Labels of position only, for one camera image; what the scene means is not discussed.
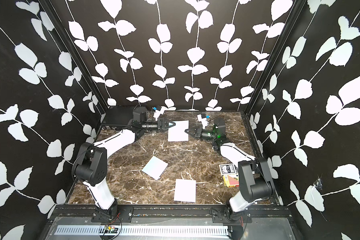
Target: marble tabletop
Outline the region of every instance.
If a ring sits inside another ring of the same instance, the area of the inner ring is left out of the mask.
[[[170,121],[189,120],[189,127],[199,127],[201,112],[165,112]],[[211,118],[225,119],[227,137],[240,149],[253,155],[250,139],[238,112],[207,112]],[[114,135],[114,130],[101,130],[98,141]],[[224,186],[218,165],[230,163],[217,154],[211,144],[189,137],[189,141],[168,142],[168,132],[145,133],[138,141],[125,146],[108,158],[107,183],[119,204],[225,204],[238,187]],[[142,172],[156,156],[168,163],[159,180]],[[196,180],[196,202],[173,200],[176,179]],[[84,185],[76,184],[69,204],[93,204]]]

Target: white paper sheet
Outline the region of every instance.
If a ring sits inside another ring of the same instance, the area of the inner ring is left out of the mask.
[[[185,129],[189,128],[189,121],[174,121],[176,126],[168,129],[168,142],[188,141],[188,134]]]
[[[196,202],[196,181],[177,179],[174,200],[182,202]]]
[[[153,177],[155,180],[160,178],[160,175],[164,172],[165,168],[168,166],[168,163],[158,159],[153,156],[147,165],[143,168],[143,172]]]

